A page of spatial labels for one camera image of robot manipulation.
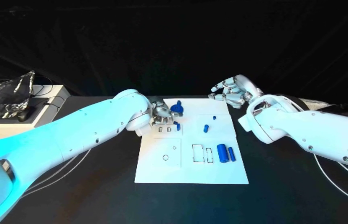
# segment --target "black mouse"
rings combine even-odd
[[[35,110],[36,110],[36,108],[32,107],[32,106],[29,106],[29,107],[17,114],[19,122],[25,122],[25,121],[29,119],[29,117],[30,117],[32,113],[35,112]]]

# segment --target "aluminum foil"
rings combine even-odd
[[[35,71],[0,83],[0,118],[12,118],[28,107],[33,91]]]

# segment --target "black curtain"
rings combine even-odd
[[[0,78],[35,70],[77,95],[266,93],[348,102],[347,0],[9,0]]]

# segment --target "black table surface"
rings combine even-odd
[[[69,97],[55,119],[106,99]],[[142,138],[124,130],[61,181],[19,201],[3,223],[348,223],[348,197],[326,180],[313,155],[289,138],[263,144],[237,121],[246,107],[228,108],[248,185],[134,183]],[[319,161],[348,190],[344,168]]]

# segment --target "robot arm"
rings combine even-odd
[[[119,135],[124,128],[142,136],[150,119],[166,122],[176,113],[133,89],[52,123],[0,140],[0,159],[15,174],[0,168],[0,220],[39,176],[58,164]]]
[[[225,100],[234,108],[240,108],[246,101],[250,103],[247,113],[238,119],[244,130],[253,131],[266,144],[289,136],[303,150],[347,164],[348,117],[303,111],[285,96],[264,95],[246,76],[237,75],[231,79],[233,81],[228,82],[227,79],[212,88],[212,91],[224,88],[224,94],[211,94],[209,98]]]

